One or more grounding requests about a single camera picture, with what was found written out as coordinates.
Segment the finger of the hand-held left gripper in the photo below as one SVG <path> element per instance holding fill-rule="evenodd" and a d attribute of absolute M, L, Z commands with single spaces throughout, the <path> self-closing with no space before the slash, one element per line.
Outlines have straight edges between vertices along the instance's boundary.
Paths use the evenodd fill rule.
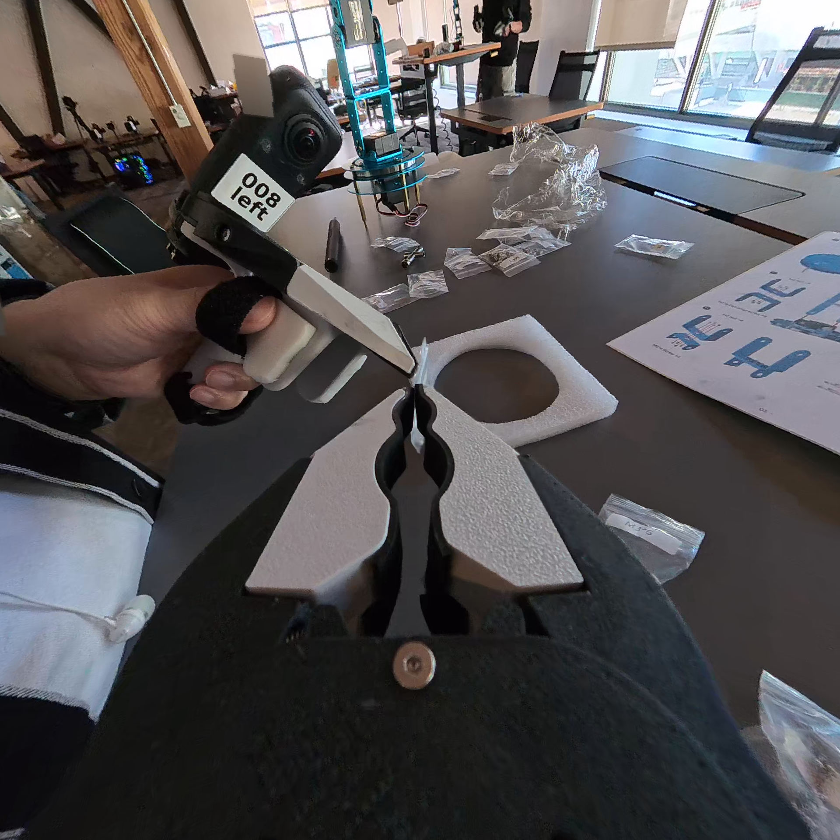
<path fill-rule="evenodd" d="M 397 325 L 315 269 L 299 265 L 288 281 L 286 300 L 318 316 L 406 376 L 414 375 L 417 360 Z"/>

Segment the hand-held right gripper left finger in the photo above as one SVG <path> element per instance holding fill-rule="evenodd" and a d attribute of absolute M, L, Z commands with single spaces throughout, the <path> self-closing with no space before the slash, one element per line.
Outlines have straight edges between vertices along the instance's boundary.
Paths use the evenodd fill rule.
<path fill-rule="evenodd" d="M 335 607 L 359 634 L 385 634 L 403 570 L 392 489 L 406 467 L 413 410 L 411 389 L 396 391 L 315 451 L 247 593 Z"/>

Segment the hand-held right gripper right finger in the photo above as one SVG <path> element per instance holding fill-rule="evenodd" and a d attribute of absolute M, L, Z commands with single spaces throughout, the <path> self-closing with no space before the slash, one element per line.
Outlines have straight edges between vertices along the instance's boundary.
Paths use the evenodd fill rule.
<path fill-rule="evenodd" d="M 415 409 L 437 489 L 420 598 L 429 631 L 475 634 L 500 603 L 581 592 L 584 577 L 520 454 L 434 388 L 415 386 Z"/>

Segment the small zip bag with nuts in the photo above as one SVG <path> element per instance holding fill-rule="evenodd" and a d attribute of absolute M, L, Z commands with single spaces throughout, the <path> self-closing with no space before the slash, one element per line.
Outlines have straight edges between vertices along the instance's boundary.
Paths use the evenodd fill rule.
<path fill-rule="evenodd" d="M 411 385 L 414 391 L 416 391 L 417 387 L 421 385 L 431 385 L 434 379 L 434 352 L 432 352 L 429 348 L 430 343 L 426 338 L 423 338 L 421 344 L 415 348 L 415 350 L 419 351 L 419 356 L 416 370 L 411 380 Z M 419 455 L 422 455 L 425 447 L 425 436 L 419 426 L 417 394 L 414 394 L 414 396 L 413 427 L 409 438 L 415 451 Z"/>

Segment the person's left forearm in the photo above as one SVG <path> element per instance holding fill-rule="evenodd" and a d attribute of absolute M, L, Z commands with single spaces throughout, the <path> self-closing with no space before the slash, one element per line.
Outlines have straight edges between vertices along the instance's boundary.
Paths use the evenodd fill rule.
<path fill-rule="evenodd" d="M 17 301 L 37 300 L 54 290 L 48 282 L 33 278 L 2 278 L 2 306 Z M 116 422 L 125 407 L 124 399 L 71 401 L 55 395 L 30 381 L 23 372 L 5 359 L 1 360 L 2 407 L 40 418 L 44 423 L 65 418 L 87 431 Z"/>

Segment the dark desk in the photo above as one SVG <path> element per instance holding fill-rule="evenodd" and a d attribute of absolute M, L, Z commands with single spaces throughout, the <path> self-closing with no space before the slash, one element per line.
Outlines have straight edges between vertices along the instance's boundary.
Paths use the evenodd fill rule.
<path fill-rule="evenodd" d="M 421 186 L 419 228 L 381 217 L 365 199 L 371 237 L 413 236 L 424 268 L 447 247 L 471 246 L 493 222 L 500 158 L 474 156 L 459 173 Z M 394 313 L 405 336 L 449 335 L 531 314 L 618 400 L 607 419 L 523 451 L 598 512 L 616 493 L 706 537 L 666 589 L 696 636 L 741 724 L 758 722 L 764 670 L 838 717 L 838 457 L 673 383 L 607 343 L 788 244 L 623 185 L 604 184 L 606 208 L 571 245 L 510 279 L 495 271 L 448 280 L 449 293 Z M 340 220 L 340 282 L 360 298 L 405 279 L 400 260 L 371 248 L 356 198 L 344 188 L 299 199 L 278 238 L 322 269 L 330 219 Z M 681 239 L 679 260 L 615 251 L 627 235 Z M 478 419 L 503 422 L 545 407 L 548 372 L 513 352 L 472 353 L 437 383 Z M 326 444 L 405 384 L 376 358 L 327 405 L 294 386 L 262 395 L 236 422 L 182 431 L 150 538 L 141 588 L 156 600 L 204 547 L 294 462 Z"/>

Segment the wooden standing desk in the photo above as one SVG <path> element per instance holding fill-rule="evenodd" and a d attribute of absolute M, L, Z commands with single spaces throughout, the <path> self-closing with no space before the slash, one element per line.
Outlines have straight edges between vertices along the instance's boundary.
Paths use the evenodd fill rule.
<path fill-rule="evenodd" d="M 400 68 L 420 67 L 422 69 L 423 89 L 425 91 L 425 102 L 428 116 L 428 136 L 430 149 L 433 153 L 438 152 L 437 121 L 435 118 L 434 105 L 434 70 L 439 66 L 454 67 L 456 70 L 456 92 L 458 109 L 466 107 L 466 86 L 464 66 L 478 60 L 481 56 L 495 54 L 501 48 L 498 41 L 482 43 L 478 45 L 467 45 L 454 49 L 443 54 L 430 54 L 429 56 L 404 55 L 392 58 L 392 63 Z"/>

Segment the person's left hand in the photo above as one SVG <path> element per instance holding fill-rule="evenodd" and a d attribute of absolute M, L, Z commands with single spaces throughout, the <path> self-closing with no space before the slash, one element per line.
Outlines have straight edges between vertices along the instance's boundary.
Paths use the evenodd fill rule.
<path fill-rule="evenodd" d="M 233 275 L 215 266 L 94 277 L 4 310 L 2 360 L 73 402 L 162 396 L 203 342 L 195 314 Z"/>

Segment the cluster of clear parts bags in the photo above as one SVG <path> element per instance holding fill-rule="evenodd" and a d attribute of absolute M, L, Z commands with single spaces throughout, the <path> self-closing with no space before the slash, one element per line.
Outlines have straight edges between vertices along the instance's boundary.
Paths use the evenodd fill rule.
<path fill-rule="evenodd" d="M 471 247 L 449 247 L 442 269 L 412 272 L 409 267 L 405 269 L 406 280 L 403 283 L 376 292 L 364 300 L 383 313 L 393 312 L 415 300 L 438 298 L 448 293 L 447 273 L 455 279 L 468 279 L 496 270 L 509 279 L 538 266 L 542 257 L 550 256 L 570 244 L 566 236 L 555 234 L 540 224 L 488 228 L 478 235 L 476 241 L 494 245 L 479 254 Z M 419 242 L 413 238 L 388 236 L 375 239 L 371 247 L 390 250 L 403 257 L 408 249 L 417 245 L 420 245 Z M 677 260 L 694 246 L 694 243 L 685 240 L 630 234 L 614 249 L 619 253 L 651 259 Z"/>

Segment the crumpled clear plastic wrap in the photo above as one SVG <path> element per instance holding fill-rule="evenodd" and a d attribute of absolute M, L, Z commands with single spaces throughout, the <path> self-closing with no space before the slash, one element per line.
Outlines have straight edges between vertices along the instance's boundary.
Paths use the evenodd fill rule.
<path fill-rule="evenodd" d="M 493 217 L 510 226 L 540 226 L 561 238 L 606 209 L 596 145 L 578 146 L 546 125 L 515 129 L 509 164 L 514 170 L 492 204 Z"/>

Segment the person's torso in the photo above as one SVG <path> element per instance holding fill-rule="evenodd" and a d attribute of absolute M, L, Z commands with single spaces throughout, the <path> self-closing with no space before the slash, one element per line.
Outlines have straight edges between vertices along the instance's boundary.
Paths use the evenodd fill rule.
<path fill-rule="evenodd" d="M 1 397 L 1 830 L 20 837 L 78 761 L 127 639 L 162 478 Z"/>

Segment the pale window blind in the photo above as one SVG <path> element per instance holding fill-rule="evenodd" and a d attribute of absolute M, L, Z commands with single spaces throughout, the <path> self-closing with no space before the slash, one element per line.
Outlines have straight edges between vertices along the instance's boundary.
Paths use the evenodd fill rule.
<path fill-rule="evenodd" d="M 672 49 L 687 4 L 687 1 L 601 1 L 594 48 Z"/>

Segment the black mesh office chair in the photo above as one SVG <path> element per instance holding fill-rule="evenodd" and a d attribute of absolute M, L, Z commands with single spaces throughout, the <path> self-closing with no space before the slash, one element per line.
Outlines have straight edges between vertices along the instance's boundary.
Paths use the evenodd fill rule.
<path fill-rule="evenodd" d="M 745 139 L 792 151 L 839 147 L 839 31 L 815 28 Z"/>

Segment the wooden support post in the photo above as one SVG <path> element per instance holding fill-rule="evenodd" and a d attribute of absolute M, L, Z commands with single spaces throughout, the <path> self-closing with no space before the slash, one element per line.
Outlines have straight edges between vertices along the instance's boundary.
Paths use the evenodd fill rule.
<path fill-rule="evenodd" d="M 183 176 L 191 182 L 213 143 L 147 1 L 94 1 L 114 45 L 156 120 Z M 192 127 L 179 129 L 170 106 L 181 103 Z"/>

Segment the white foam frame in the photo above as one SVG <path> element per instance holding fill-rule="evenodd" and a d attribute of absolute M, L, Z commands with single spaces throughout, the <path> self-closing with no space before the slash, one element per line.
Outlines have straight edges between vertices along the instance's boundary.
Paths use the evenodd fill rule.
<path fill-rule="evenodd" d="M 532 416 L 484 427 L 513 448 L 538 443 L 613 415 L 618 401 L 533 316 L 527 314 L 430 343 L 434 386 L 441 371 L 463 354 L 511 350 L 539 361 L 559 392 L 548 407 Z"/>

